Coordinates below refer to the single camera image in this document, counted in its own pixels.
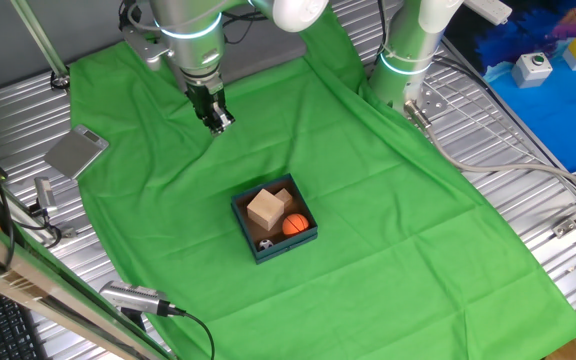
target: metal plate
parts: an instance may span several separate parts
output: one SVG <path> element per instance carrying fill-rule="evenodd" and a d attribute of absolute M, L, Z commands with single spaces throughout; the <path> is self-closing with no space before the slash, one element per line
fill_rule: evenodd
<path fill-rule="evenodd" d="M 108 142 L 83 125 L 77 125 L 44 156 L 48 165 L 76 179 L 108 147 Z"/>

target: gray hose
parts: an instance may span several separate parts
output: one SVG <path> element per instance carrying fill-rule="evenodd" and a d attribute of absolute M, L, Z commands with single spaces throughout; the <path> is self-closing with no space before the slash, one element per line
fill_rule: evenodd
<path fill-rule="evenodd" d="M 510 171 L 510 170 L 545 171 L 545 172 L 549 172 L 549 173 L 554 174 L 554 175 L 562 176 L 562 177 L 564 177 L 564 178 L 566 178 L 566 179 L 568 179 L 568 180 L 570 180 L 576 184 L 576 176 L 575 175 L 573 175 L 569 172 L 557 169 L 556 167 L 553 167 L 553 166 L 547 166 L 547 165 L 541 165 L 541 164 L 508 164 L 508 165 L 499 165 L 499 166 L 473 166 L 473 165 L 467 165 L 467 164 L 460 163 L 459 161 L 453 159 L 450 155 L 448 155 L 446 150 L 439 143 L 439 139 L 437 139 L 437 135 L 435 135 L 435 132 L 432 129 L 432 127 L 427 128 L 426 131 L 428 132 L 428 137 L 430 137 L 430 140 L 432 140 L 432 142 L 435 144 L 435 147 L 437 148 L 439 153 L 441 155 L 443 155 L 446 158 L 446 160 L 448 160 L 451 164 L 453 164 L 455 167 L 457 167 L 459 169 L 462 169 L 465 171 L 471 171 L 471 172 L 497 172 L 497 171 Z"/>

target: silver connector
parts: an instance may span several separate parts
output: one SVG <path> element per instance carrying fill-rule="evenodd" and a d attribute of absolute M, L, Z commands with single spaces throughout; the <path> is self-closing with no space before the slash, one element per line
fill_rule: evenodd
<path fill-rule="evenodd" d="M 166 294 L 160 291 L 121 281 L 110 281 L 101 288 L 99 294 L 113 306 L 150 314 L 158 314 L 160 302 L 167 302 Z"/>
<path fill-rule="evenodd" d="M 404 103 L 404 110 L 410 115 L 422 131 L 430 128 L 432 124 L 430 120 L 424 115 L 414 101 L 408 100 Z"/>
<path fill-rule="evenodd" d="M 52 193 L 52 186 L 47 177 L 35 178 L 35 189 L 37 190 L 36 211 L 43 216 L 53 217 L 59 213 L 55 196 Z"/>

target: green button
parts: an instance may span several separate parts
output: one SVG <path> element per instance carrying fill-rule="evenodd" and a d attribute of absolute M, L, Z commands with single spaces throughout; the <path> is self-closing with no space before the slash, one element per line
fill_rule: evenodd
<path fill-rule="evenodd" d="M 541 55 L 535 55 L 532 57 L 532 63 L 535 65 L 543 65 L 546 59 Z"/>

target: wooden block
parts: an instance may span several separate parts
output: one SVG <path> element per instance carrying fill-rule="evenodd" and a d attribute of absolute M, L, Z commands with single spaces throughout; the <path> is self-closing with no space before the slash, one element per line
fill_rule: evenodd
<path fill-rule="evenodd" d="M 290 195 L 286 189 L 281 189 L 281 191 L 275 194 L 275 197 L 284 203 L 284 210 L 292 204 L 292 195 Z"/>
<path fill-rule="evenodd" d="M 277 223 L 277 220 L 284 214 L 284 203 L 273 194 L 262 189 L 257 196 L 246 207 L 250 220 L 257 223 L 266 231 Z"/>

